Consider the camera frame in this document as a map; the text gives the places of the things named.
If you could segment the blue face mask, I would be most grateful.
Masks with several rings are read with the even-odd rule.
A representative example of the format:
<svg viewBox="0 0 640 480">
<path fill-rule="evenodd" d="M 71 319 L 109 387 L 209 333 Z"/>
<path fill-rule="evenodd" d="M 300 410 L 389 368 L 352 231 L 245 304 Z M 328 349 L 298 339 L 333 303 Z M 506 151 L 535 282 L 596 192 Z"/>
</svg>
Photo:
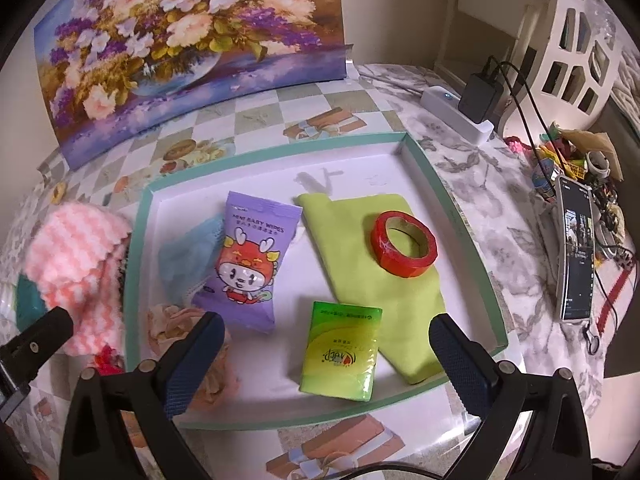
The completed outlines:
<svg viewBox="0 0 640 480">
<path fill-rule="evenodd" d="M 224 240 L 224 216 L 194 226 L 158 253 L 158 274 L 167 300 L 184 304 L 210 277 Z"/>
</svg>

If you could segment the pink white striped fluffy towel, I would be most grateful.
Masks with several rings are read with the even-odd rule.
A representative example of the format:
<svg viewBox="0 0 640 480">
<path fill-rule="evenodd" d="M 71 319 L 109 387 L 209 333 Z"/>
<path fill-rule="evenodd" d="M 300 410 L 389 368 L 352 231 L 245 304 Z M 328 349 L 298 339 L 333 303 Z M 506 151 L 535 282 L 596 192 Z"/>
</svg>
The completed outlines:
<svg viewBox="0 0 640 480">
<path fill-rule="evenodd" d="M 74 323 L 63 346 L 69 356 L 98 354 L 104 347 L 122 352 L 120 277 L 131 231 L 120 214 L 73 202 L 48 214 L 27 249 L 26 278 L 49 310 L 66 310 Z"/>
</svg>

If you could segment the clutter pile of small items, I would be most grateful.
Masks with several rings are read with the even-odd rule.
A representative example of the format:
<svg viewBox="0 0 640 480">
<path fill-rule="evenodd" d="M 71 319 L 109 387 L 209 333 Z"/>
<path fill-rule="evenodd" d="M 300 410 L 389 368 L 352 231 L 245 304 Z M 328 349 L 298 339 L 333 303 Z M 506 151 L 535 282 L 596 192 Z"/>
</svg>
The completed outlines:
<svg viewBox="0 0 640 480">
<path fill-rule="evenodd" d="M 610 160 L 602 150 L 585 151 L 582 145 L 575 143 L 586 134 L 587 131 L 566 130 L 552 124 L 536 148 L 517 136 L 507 136 L 504 143 L 511 152 L 523 155 L 530 162 L 535 194 L 547 203 L 554 202 L 553 185 L 560 174 L 592 189 L 596 207 L 597 262 L 612 259 L 621 269 L 631 271 L 639 258 L 624 246 L 626 222 L 611 178 Z"/>
</svg>

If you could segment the white power strip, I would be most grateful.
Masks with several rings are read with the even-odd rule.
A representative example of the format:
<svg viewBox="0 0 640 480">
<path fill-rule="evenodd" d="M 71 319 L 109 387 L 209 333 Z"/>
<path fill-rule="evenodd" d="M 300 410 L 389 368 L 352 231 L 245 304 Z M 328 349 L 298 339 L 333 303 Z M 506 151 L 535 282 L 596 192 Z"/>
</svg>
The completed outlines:
<svg viewBox="0 0 640 480">
<path fill-rule="evenodd" d="M 464 140 L 476 146 L 484 144 L 494 132 L 494 125 L 489 120 L 479 124 L 472 122 L 458 109 L 459 103 L 460 98 L 454 92 L 441 86 L 427 87 L 420 99 L 423 108 L 459 133 Z"/>
</svg>

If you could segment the purple baby wipes pack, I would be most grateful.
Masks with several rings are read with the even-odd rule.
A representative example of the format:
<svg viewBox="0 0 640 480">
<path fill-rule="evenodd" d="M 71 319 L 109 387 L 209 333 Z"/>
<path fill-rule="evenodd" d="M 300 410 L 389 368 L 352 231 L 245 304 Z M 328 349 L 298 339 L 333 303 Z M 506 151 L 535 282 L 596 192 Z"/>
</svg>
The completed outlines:
<svg viewBox="0 0 640 480">
<path fill-rule="evenodd" d="M 274 330 L 274 279 L 302 218 L 299 206 L 228 194 L 224 236 L 212 275 L 192 304 L 219 314 L 228 326 Z"/>
</svg>

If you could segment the teal plastic toy box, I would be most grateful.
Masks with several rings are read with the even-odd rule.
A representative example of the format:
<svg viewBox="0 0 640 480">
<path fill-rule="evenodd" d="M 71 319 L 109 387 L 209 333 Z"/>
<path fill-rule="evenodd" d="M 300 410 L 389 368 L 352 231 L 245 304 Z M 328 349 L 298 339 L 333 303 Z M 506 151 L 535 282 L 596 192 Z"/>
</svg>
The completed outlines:
<svg viewBox="0 0 640 480">
<path fill-rule="evenodd" d="M 16 285 L 16 318 L 31 323 L 46 313 L 46 304 L 36 284 L 25 274 L 20 274 Z"/>
</svg>

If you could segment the red tape roll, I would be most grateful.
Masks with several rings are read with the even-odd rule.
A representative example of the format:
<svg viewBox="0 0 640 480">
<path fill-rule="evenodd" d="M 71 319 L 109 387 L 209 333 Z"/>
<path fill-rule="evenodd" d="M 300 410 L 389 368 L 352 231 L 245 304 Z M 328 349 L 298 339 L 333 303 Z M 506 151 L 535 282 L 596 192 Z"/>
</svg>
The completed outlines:
<svg viewBox="0 0 640 480">
<path fill-rule="evenodd" d="M 438 248 L 431 230 L 399 210 L 379 214 L 370 233 L 378 265 L 400 278 L 417 278 L 436 261 Z"/>
</svg>

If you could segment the gold foil coin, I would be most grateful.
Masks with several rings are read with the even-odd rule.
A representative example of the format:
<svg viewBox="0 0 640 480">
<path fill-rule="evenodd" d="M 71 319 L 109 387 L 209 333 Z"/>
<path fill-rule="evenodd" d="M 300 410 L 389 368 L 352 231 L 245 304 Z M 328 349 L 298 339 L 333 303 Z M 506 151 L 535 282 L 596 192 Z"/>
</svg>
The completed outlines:
<svg viewBox="0 0 640 480">
<path fill-rule="evenodd" d="M 51 203 L 53 205 L 57 205 L 61 203 L 62 200 L 64 200 L 66 190 L 67 190 L 67 183 L 58 182 L 58 184 L 55 185 L 55 187 L 53 188 L 52 195 L 51 195 Z"/>
</svg>

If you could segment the green microfiber cloth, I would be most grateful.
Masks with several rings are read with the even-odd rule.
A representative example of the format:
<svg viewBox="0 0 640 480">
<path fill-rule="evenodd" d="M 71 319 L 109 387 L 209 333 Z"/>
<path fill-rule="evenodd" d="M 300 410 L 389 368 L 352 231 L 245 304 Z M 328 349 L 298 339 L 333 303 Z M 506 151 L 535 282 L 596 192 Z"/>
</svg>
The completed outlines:
<svg viewBox="0 0 640 480">
<path fill-rule="evenodd" d="M 371 247 L 375 219 L 386 211 L 410 214 L 407 201 L 397 194 L 331 200 L 306 193 L 297 203 L 337 301 L 382 310 L 378 348 L 384 358 L 410 385 L 439 373 L 428 341 L 431 319 L 445 311 L 437 270 L 401 278 L 378 264 Z"/>
</svg>

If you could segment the black power adapter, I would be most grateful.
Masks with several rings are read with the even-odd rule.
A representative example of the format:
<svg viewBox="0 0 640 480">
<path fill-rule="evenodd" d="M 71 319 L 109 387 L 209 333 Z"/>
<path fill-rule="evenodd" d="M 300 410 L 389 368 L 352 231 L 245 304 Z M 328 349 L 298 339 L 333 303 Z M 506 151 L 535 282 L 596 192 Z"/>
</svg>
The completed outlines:
<svg viewBox="0 0 640 480">
<path fill-rule="evenodd" d="M 496 77 L 472 74 L 462 92 L 458 110 L 474 124 L 480 124 L 494 112 L 502 92 L 503 85 Z"/>
</svg>

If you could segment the green tissue pack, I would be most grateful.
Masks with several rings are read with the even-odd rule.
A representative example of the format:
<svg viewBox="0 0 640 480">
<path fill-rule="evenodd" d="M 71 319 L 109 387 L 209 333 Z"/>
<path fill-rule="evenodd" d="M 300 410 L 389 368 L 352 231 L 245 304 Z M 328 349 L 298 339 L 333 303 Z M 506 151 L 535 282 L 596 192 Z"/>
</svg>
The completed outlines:
<svg viewBox="0 0 640 480">
<path fill-rule="evenodd" d="M 315 396 L 368 402 L 382 314 L 379 308 L 316 301 L 299 390 Z"/>
</svg>

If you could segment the flower painting canvas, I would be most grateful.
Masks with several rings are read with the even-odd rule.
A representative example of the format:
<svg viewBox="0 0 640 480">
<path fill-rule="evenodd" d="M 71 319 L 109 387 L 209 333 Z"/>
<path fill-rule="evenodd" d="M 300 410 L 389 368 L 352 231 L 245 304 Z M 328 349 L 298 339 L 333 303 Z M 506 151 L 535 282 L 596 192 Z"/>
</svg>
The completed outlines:
<svg viewBox="0 0 640 480">
<path fill-rule="evenodd" d="M 346 75 L 341 0 L 60 0 L 34 41 L 74 169 L 192 110 Z"/>
</svg>

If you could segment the white lattice chair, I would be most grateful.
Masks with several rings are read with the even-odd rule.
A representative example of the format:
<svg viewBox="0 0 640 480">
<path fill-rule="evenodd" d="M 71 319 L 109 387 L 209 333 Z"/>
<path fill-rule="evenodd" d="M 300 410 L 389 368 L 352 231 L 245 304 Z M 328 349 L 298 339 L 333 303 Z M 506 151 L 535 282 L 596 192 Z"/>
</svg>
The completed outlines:
<svg viewBox="0 0 640 480">
<path fill-rule="evenodd" d="M 527 86 L 499 122 L 500 136 L 537 142 L 544 127 L 587 130 L 618 78 L 623 52 L 634 44 L 604 0 L 548 0 L 537 26 Z"/>
</svg>

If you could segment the red pink pipe cleaner flower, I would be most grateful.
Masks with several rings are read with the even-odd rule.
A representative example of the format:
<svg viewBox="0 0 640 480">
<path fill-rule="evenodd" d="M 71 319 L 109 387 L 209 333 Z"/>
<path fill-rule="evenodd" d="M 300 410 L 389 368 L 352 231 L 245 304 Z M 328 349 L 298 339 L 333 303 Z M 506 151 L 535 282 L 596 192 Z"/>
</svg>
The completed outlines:
<svg viewBox="0 0 640 480">
<path fill-rule="evenodd" d="M 122 356 L 108 344 L 93 356 L 93 367 L 101 376 L 113 376 L 125 373 Z"/>
</svg>

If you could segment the smartphone with lit screen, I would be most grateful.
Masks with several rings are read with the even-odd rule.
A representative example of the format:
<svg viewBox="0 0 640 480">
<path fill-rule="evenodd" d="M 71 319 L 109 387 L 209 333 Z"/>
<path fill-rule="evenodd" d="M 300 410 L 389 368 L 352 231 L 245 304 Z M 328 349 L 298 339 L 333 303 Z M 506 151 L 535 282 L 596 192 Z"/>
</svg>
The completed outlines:
<svg viewBox="0 0 640 480">
<path fill-rule="evenodd" d="M 590 319 L 593 297 L 594 235 L 590 188 L 565 176 L 555 180 L 559 273 L 556 307 L 563 323 Z"/>
</svg>

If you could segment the teal rimmed white tray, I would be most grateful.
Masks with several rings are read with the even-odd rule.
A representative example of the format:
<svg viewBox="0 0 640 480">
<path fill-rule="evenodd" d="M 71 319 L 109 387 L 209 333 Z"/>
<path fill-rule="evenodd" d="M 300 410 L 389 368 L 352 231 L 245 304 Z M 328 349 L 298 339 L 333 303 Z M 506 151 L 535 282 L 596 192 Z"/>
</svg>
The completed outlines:
<svg viewBox="0 0 640 480">
<path fill-rule="evenodd" d="M 497 297 L 469 231 L 420 145 L 407 133 L 359 136 L 280 145 L 215 160 L 162 177 L 144 190 L 129 249 L 124 319 L 128 367 L 152 354 L 146 314 L 167 297 L 158 274 L 165 244 L 220 214 L 230 192 L 288 203 L 303 191 L 300 176 L 330 176 L 334 198 L 401 195 L 434 233 L 436 270 L 447 312 L 490 353 L 509 347 Z M 269 335 L 239 330 L 230 363 L 240 388 L 209 413 L 187 412 L 186 428 L 266 430 L 312 425 L 386 408 L 441 385 L 436 375 L 409 385 L 385 361 L 375 369 L 373 396 L 350 402 L 301 393 L 297 377 L 312 304 L 332 297 L 321 261 L 308 237 L 288 248 L 274 286 L 276 327 Z"/>
</svg>

